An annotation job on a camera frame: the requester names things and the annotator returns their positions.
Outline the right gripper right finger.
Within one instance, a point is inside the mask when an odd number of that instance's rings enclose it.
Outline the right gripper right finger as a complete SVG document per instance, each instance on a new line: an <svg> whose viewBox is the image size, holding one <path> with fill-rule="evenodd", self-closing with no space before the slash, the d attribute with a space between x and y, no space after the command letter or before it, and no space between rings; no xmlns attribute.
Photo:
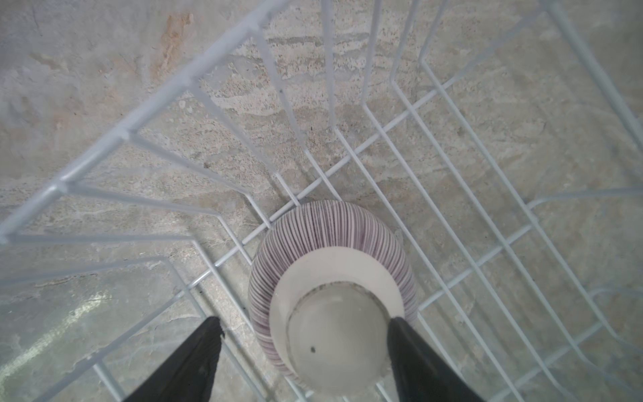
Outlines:
<svg viewBox="0 0 643 402"><path fill-rule="evenodd" d="M482 402L403 318L389 321L387 347L399 400Z"/></svg>

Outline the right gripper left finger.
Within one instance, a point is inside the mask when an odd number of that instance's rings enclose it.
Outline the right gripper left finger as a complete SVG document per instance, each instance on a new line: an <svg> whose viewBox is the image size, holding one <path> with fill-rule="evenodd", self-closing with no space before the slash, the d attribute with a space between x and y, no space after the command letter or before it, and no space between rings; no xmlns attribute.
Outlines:
<svg viewBox="0 0 643 402"><path fill-rule="evenodd" d="M220 319L206 318L127 400L210 400L223 340Z"/></svg>

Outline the striped ceramic bowl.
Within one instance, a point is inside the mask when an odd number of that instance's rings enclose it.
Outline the striped ceramic bowl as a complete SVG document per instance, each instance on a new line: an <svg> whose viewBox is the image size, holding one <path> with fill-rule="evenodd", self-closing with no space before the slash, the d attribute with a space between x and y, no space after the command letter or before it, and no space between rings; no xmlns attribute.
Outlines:
<svg viewBox="0 0 643 402"><path fill-rule="evenodd" d="M249 316L266 358L296 384L348 396L388 371L389 321L415 323L415 274L368 210L312 201L276 221L251 266Z"/></svg>

